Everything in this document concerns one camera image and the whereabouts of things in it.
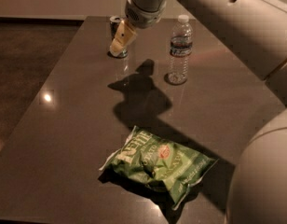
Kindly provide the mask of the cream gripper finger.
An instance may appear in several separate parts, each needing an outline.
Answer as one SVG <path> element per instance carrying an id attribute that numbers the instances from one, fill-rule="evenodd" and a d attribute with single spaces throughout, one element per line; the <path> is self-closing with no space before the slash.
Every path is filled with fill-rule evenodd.
<path id="1" fill-rule="evenodd" d="M 110 45 L 110 53 L 117 57 L 124 49 L 127 49 L 127 46 L 135 40 L 136 36 L 136 28 L 128 19 L 123 20 L 119 24 L 115 38 Z"/>

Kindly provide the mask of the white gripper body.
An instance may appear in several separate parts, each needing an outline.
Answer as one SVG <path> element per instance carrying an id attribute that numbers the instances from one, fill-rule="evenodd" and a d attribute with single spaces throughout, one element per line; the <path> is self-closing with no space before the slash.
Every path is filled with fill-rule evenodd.
<path id="1" fill-rule="evenodd" d="M 146 29 L 159 22 L 166 7 L 166 0 L 126 0 L 125 14 L 129 23 Z"/>

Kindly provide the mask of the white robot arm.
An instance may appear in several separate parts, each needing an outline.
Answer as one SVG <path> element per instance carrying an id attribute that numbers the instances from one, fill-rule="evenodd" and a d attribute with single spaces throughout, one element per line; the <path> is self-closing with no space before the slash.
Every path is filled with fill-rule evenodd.
<path id="1" fill-rule="evenodd" d="M 287 8 L 277 0 L 176 0 L 230 52 L 208 75 L 225 83 L 231 105 L 245 101 L 247 114 L 226 113 L 231 133 L 225 161 L 211 170 L 204 194 L 225 211 L 224 224 L 287 224 Z M 154 25 L 166 0 L 126 0 L 123 29 Z"/>

